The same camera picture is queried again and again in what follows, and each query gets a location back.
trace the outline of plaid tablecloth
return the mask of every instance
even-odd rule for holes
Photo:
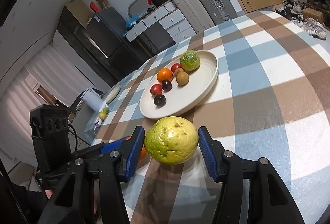
[[[187,49],[209,50],[218,79],[204,101],[182,115],[241,158],[268,158],[287,185],[306,224],[330,203],[330,55],[299,27],[274,12],[255,12],[195,35],[148,60],[120,82],[93,144],[146,131],[155,122],[139,109],[143,90]],[[244,182],[241,219],[247,217]],[[208,176],[197,149],[176,166],[145,158],[123,184],[131,223],[211,223],[221,184]]]

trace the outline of metal screw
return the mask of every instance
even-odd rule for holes
[[[260,158],[260,163],[262,163],[263,165],[266,165],[266,164],[268,164],[268,159],[262,157],[262,158]]]
[[[226,156],[226,157],[232,157],[234,154],[230,150],[225,150],[224,153],[223,153],[223,155]]]
[[[119,155],[119,151],[117,151],[117,150],[114,150],[110,153],[111,157],[117,157],[118,155]]]
[[[75,165],[81,165],[84,162],[82,158],[78,158],[75,160]]]

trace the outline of red cherry tomato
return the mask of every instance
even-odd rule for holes
[[[152,96],[156,96],[156,95],[160,95],[163,92],[162,86],[160,84],[154,84],[151,88],[150,88],[150,94]]]
[[[172,73],[174,73],[175,70],[178,69],[178,68],[182,68],[182,66],[179,63],[173,64],[173,66],[171,68]]]

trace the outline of curtain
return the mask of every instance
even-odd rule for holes
[[[0,99],[0,148],[12,158],[37,167],[30,110],[41,105],[20,71]]]
[[[78,95],[93,86],[69,59],[57,52],[52,42],[41,49],[25,68],[44,89],[68,107]]]

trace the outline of orange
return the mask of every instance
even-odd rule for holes
[[[139,161],[142,160],[146,156],[146,149],[144,148],[144,145],[142,147],[142,151],[140,153]]]
[[[172,81],[173,78],[173,73],[170,69],[168,68],[162,68],[158,73],[157,73],[157,80],[161,83],[164,80],[169,80]]]

